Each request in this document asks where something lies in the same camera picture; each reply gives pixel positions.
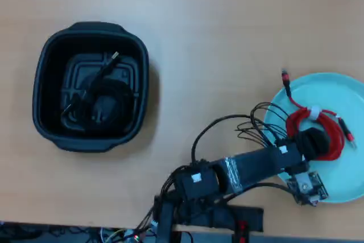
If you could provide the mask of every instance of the red usb cable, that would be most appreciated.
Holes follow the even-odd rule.
[[[287,71],[282,71],[282,81],[289,100],[299,108],[299,110],[291,114],[286,120],[287,135],[292,138],[295,134],[298,133],[301,122],[310,116],[311,111],[308,108],[299,105],[292,98]],[[338,123],[331,119],[327,114],[337,117]],[[327,135],[330,138],[329,152],[327,153],[327,155],[321,156],[316,160],[337,159],[341,155],[341,151],[344,148],[345,137],[349,140],[349,142],[355,145],[352,133],[349,131],[344,120],[339,117],[335,112],[326,109],[322,110],[318,115],[316,122],[323,126]]]

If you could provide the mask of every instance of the black container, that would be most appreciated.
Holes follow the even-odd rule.
[[[133,92],[130,122],[116,135],[87,135],[61,122],[74,94],[118,51],[121,61],[105,78],[126,83]],[[33,121],[37,131],[68,151],[104,152],[131,140],[140,130],[148,97],[148,52],[143,42],[121,26],[79,22],[48,39],[39,58],[33,90]],[[97,100],[96,116],[108,114],[108,97]]]

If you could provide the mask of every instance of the bowl handle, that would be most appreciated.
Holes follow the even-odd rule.
[[[77,22],[68,28],[77,31],[111,31],[127,32],[122,26],[106,22]]]
[[[82,140],[78,142],[77,140],[53,140],[53,143],[58,147],[66,151],[71,152],[82,152],[82,153],[100,153],[107,152],[115,145],[110,142],[103,141],[93,141],[89,140],[89,142],[85,142]]]

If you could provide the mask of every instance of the tape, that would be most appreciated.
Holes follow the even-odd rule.
[[[237,162],[233,158],[225,158],[225,163],[227,167],[227,176],[230,180],[230,185],[234,191],[234,193],[240,192],[243,190],[243,186],[240,182],[239,171],[237,167]]]
[[[321,113],[321,108],[318,105],[313,105],[310,107],[309,109],[309,119],[312,121],[317,120],[317,118],[319,117],[320,113]]]

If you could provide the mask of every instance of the cable tie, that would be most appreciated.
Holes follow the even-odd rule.
[[[319,117],[322,109],[318,106],[318,105],[313,105],[309,108],[309,119],[312,121],[317,120],[317,118]]]

